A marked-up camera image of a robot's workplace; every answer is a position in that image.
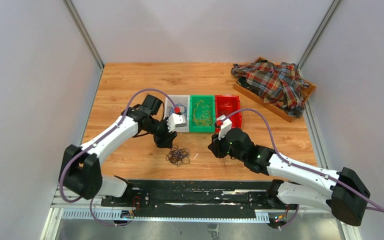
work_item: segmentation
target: white enclosure wall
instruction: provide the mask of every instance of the white enclosure wall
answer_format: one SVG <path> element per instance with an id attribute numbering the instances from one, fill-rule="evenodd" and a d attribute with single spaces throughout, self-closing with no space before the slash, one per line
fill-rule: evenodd
<path id="1" fill-rule="evenodd" d="M 107 62 L 298 62 L 332 0 L 73 0 Z"/>
<path id="2" fill-rule="evenodd" d="M 61 0 L 0 0 L 0 240 L 36 240 L 100 69 Z"/>
<path id="3" fill-rule="evenodd" d="M 344 0 L 303 68 L 332 167 L 354 169 L 384 206 L 384 1 Z M 384 239 L 384 214 L 367 211 L 364 240 Z"/>

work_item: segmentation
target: wooden tray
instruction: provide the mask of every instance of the wooden tray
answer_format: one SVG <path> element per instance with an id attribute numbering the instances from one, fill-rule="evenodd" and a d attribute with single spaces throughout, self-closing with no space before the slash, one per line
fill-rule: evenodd
<path id="1" fill-rule="evenodd" d="M 309 87 L 301 89 L 301 94 L 302 94 L 302 97 L 303 97 L 303 102 L 306 103 L 307 100 L 309 99 L 309 97 L 311 96 L 311 94 L 313 94 L 314 90 L 316 89 L 316 85 L 314 85 L 313 83 L 311 83 L 311 82 L 309 82 L 307 80 L 304 80 L 304 81 L 309 84 Z M 282 109 L 278 108 L 277 106 L 275 106 L 275 105 L 273 105 L 271 103 L 263 102 L 263 100 L 258 95 L 256 95 L 252 91 L 242 87 L 237 82 L 233 85 L 233 89 L 235 89 L 236 91 L 238 91 L 241 94 L 245 95 L 246 97 L 248 97 L 249 99 L 253 100 L 254 102 L 262 105 L 266 109 L 272 111 L 273 113 L 275 113 L 276 115 L 278 115 L 279 117 L 283 118 L 284 120 L 286 120 L 286 121 L 288 121 L 290 123 L 296 119 L 293 116 L 289 116 L 285 111 L 283 111 Z"/>

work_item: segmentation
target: wooden table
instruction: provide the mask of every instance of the wooden table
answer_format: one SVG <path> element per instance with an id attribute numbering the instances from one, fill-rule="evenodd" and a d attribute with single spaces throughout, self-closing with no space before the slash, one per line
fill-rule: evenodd
<path id="1" fill-rule="evenodd" d="M 298 161 L 316 165 L 316 159 L 304 119 L 289 123 L 233 89 L 236 78 L 232 63 L 107 63 L 102 74 L 84 141 L 89 141 L 126 108 L 127 102 L 144 88 L 160 89 L 171 95 L 239 95 L 242 108 L 254 108 L 267 118 L 279 151 Z M 157 92 L 148 92 L 161 100 Z M 142 103 L 146 93 L 133 104 Z M 243 112 L 242 130 L 258 145 L 272 147 L 266 125 L 253 112 Z M 239 160 L 218 159 L 208 150 L 211 133 L 178 133 L 173 141 L 190 150 L 190 163 L 172 165 L 166 160 L 169 149 L 157 148 L 151 135 L 131 138 L 109 156 L 102 172 L 126 179 L 170 180 L 265 180 L 272 176 L 249 171 Z"/>

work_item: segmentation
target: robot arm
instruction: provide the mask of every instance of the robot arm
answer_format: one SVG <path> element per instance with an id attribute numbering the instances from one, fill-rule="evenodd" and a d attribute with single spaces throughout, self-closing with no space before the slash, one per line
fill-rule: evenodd
<path id="1" fill-rule="evenodd" d="M 122 143 L 142 130 L 153 134 L 154 142 L 158 148 L 172 148 L 173 139 L 177 136 L 174 129 L 184 126 L 186 120 L 184 116 L 178 114 L 171 114 L 162 121 L 154 119 L 152 116 L 158 113 L 161 104 L 162 101 L 158 98 L 147 95 L 142 104 L 125 110 L 127 114 L 122 123 L 120 123 L 122 120 L 122 116 L 120 116 L 94 139 L 81 146 L 68 146 L 64 151 L 60 178 L 64 168 L 74 156 L 89 146 L 92 148 L 68 167 L 63 185 L 85 199 L 91 199 L 96 195 L 108 195 L 117 198 L 124 196 L 126 192 L 131 190 L 131 184 L 121 177 L 103 176 L 101 166 Z"/>
<path id="2" fill-rule="evenodd" d="M 323 169 L 280 154 L 289 161 L 287 163 L 273 149 L 255 145 L 248 134 L 241 129 L 232 129 L 229 119 L 222 123 L 219 134 L 214 134 L 211 139 L 208 149 L 217 158 L 229 155 L 233 159 L 242 161 L 245 167 L 252 172 L 293 181 L 273 180 L 270 189 L 264 196 L 265 199 L 260 199 L 260 201 L 267 201 L 272 207 L 279 204 L 300 204 L 320 208 L 332 212 L 337 219 L 346 224 L 361 225 L 367 202 L 331 180 L 333 178 L 345 182 L 369 198 L 370 192 L 353 170 L 346 167 L 341 172 Z M 298 168 L 297 165 L 323 173 L 325 176 Z"/>

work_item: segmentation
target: plaid shirt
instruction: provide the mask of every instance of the plaid shirt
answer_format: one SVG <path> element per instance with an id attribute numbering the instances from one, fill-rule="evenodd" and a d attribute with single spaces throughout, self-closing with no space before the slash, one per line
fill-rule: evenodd
<path id="1" fill-rule="evenodd" d="M 231 73 L 235 77 L 245 77 L 251 90 L 265 103 L 274 104 L 288 115 L 300 118 L 304 113 L 301 88 L 309 87 L 303 80 L 294 63 L 271 63 L 259 57 L 250 64 L 234 64 Z"/>

